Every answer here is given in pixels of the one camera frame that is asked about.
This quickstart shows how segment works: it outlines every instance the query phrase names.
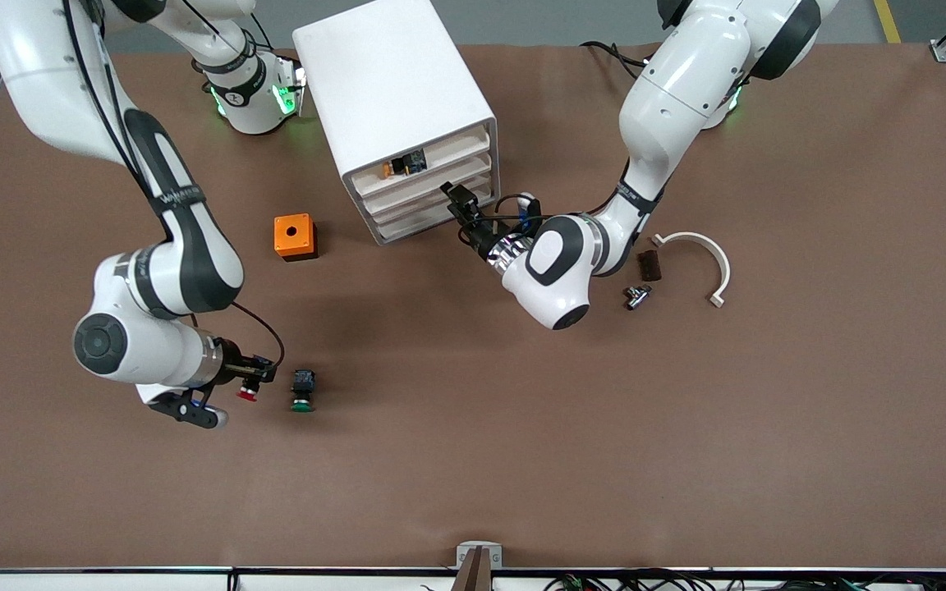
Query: brown table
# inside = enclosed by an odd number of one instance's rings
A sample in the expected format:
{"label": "brown table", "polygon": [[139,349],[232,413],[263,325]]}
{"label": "brown table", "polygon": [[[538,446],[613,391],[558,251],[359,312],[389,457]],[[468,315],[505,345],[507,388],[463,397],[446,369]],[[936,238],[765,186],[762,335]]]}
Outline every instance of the brown table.
{"label": "brown table", "polygon": [[[632,49],[646,52],[647,48]],[[464,48],[502,131],[504,189],[549,212],[607,197],[630,79],[583,48]],[[240,301],[318,371],[174,424],[87,374],[91,274],[160,239],[123,168],[24,131],[0,94],[0,566],[449,564],[946,567],[946,65],[922,45],[822,46],[697,140],[650,232],[698,246],[622,309],[540,328],[447,225],[378,247],[319,124],[244,137],[188,57],[119,57],[247,270]],[[287,264],[273,217],[323,257]],[[644,250],[646,241],[639,245]],[[244,315],[200,319],[274,355]]]}

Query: white curved pipe clamp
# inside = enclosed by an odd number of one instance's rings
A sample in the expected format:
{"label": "white curved pipe clamp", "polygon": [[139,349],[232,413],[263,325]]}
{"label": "white curved pipe clamp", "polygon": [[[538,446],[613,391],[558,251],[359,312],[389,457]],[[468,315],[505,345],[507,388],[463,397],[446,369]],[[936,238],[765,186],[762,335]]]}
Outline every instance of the white curved pipe clamp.
{"label": "white curved pipe clamp", "polygon": [[728,264],[728,256],[725,254],[725,251],[721,250],[721,246],[719,246],[717,242],[707,238],[707,236],[701,235],[701,233],[675,232],[667,236],[667,238],[660,235],[653,236],[652,238],[652,242],[656,243],[656,246],[662,246],[675,240],[689,240],[695,242],[709,250],[710,254],[713,254],[714,258],[718,260],[718,266],[721,267],[721,285],[718,286],[717,291],[710,295],[710,303],[718,308],[724,306],[725,300],[721,298],[721,293],[728,287],[728,280],[732,279],[732,265]]}

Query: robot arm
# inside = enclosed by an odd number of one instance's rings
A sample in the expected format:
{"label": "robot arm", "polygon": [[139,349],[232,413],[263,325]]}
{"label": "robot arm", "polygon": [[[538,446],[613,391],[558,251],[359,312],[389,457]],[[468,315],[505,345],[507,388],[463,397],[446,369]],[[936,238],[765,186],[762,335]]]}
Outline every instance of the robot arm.
{"label": "robot arm", "polygon": [[[598,212],[549,218],[534,240],[519,232],[482,236],[484,259],[502,274],[503,287],[545,327],[563,329],[582,319],[590,309],[590,277],[618,272],[627,261],[699,131],[720,123],[748,77],[776,78],[796,65],[836,3],[661,2],[664,24],[676,27],[645,64],[619,113],[630,161],[616,190]],[[444,187],[459,209],[468,201],[460,189]],[[473,233],[470,238],[476,248]]]}
{"label": "robot arm", "polygon": [[[129,11],[138,4],[121,3]],[[177,19],[162,2],[147,4],[147,14],[138,16],[161,16],[162,26]],[[153,15],[151,5],[162,10]],[[168,133],[135,107],[117,81],[101,30],[127,16],[98,0],[0,0],[0,71],[35,135],[58,149],[131,169],[166,232],[163,242],[98,266],[93,305],[76,326],[76,358],[91,373],[135,384],[155,410],[218,427],[224,413],[204,404],[214,385],[239,377],[256,392],[260,382],[273,379],[275,367],[178,319],[228,307],[243,286],[243,267]],[[214,63],[211,48],[227,44],[217,34],[204,37],[201,57]],[[198,43],[194,34],[188,40]],[[260,63],[253,55],[243,61],[250,60]],[[263,125],[281,117],[275,98],[262,94],[271,104],[248,101],[237,106],[237,119]],[[191,399],[194,390],[204,393],[202,401]]]}

